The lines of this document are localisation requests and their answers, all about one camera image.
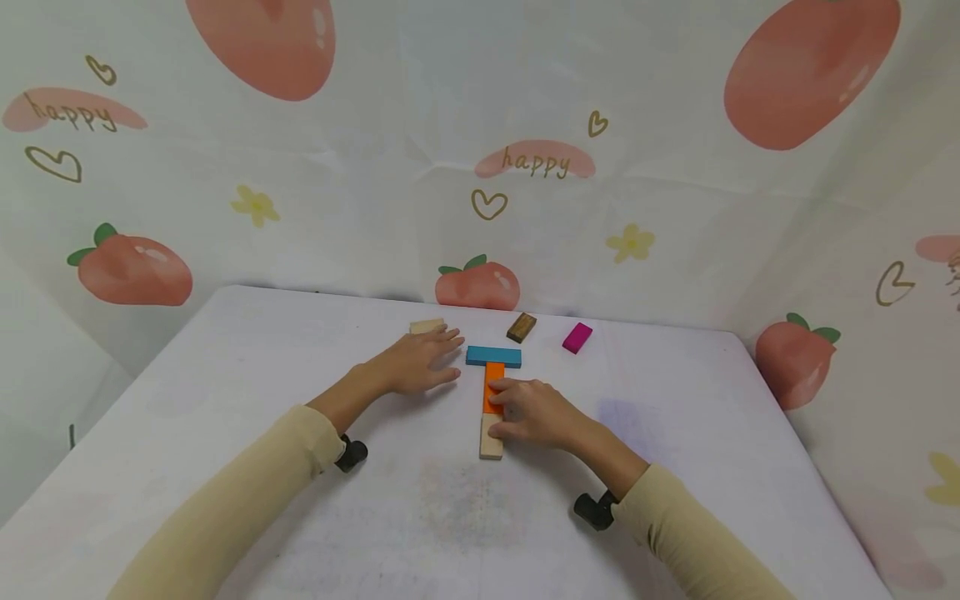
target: white backdrop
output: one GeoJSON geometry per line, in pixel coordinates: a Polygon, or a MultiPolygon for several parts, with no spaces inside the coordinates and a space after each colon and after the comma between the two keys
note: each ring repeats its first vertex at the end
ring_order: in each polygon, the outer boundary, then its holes
{"type": "Polygon", "coordinates": [[[916,247],[960,234],[958,11],[10,7],[0,246],[133,375],[231,282],[748,343],[797,313],[830,340],[778,325],[768,382],[815,380],[781,403],[894,593],[952,597],[960,299],[952,238],[916,247]]]}

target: blue block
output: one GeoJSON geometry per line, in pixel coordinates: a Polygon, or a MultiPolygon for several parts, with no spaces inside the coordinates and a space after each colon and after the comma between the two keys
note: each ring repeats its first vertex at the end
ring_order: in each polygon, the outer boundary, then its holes
{"type": "Polygon", "coordinates": [[[507,369],[520,368],[520,350],[517,348],[487,348],[467,346],[467,364],[485,366],[487,363],[503,363],[507,369]]]}

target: white table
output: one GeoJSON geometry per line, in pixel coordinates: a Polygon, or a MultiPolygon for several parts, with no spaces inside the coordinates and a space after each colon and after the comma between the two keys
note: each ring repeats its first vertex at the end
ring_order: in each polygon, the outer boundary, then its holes
{"type": "MultiPolygon", "coordinates": [[[[218,291],[0,530],[0,598],[103,598],[181,502],[291,405],[444,317],[515,348],[516,313],[233,286],[218,291]]],[[[539,316],[523,378],[554,384],[674,470],[798,598],[889,598],[750,356],[730,333],[539,316]]],[[[484,370],[385,397],[349,434],[370,458],[304,492],[220,598],[672,598],[614,524],[570,512],[603,488],[555,451],[477,458],[484,370]]]]}

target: natural wood block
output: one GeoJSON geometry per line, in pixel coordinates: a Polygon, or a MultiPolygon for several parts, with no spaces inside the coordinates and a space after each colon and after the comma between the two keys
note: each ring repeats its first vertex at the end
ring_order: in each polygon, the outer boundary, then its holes
{"type": "Polygon", "coordinates": [[[506,367],[503,363],[487,363],[487,373],[484,377],[484,386],[483,386],[483,412],[484,414],[494,414],[502,415],[503,406],[499,404],[490,404],[490,396],[496,394],[494,390],[490,387],[490,382],[495,379],[502,379],[503,373],[506,372],[506,367]]]}
{"type": "Polygon", "coordinates": [[[490,437],[491,425],[503,421],[503,415],[485,413],[480,419],[480,458],[498,461],[503,458],[503,442],[490,437]]]}
{"type": "Polygon", "coordinates": [[[429,321],[414,321],[410,323],[410,333],[428,333],[433,331],[434,327],[444,324],[443,319],[430,319],[429,321]]]}
{"type": "Polygon", "coordinates": [[[531,317],[527,313],[520,313],[520,316],[516,318],[514,324],[510,325],[510,328],[507,329],[507,337],[518,344],[522,344],[535,324],[537,324],[536,317],[531,317]]]}

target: person's right hand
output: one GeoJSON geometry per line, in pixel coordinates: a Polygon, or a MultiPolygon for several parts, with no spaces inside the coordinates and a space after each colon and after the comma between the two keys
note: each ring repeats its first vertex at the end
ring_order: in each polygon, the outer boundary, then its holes
{"type": "Polygon", "coordinates": [[[490,387],[499,392],[490,398],[490,403],[510,407],[510,412],[516,415],[516,420],[491,426],[492,438],[569,450],[576,437],[595,423],[553,386],[537,379],[521,381],[504,377],[491,381],[490,387]]]}

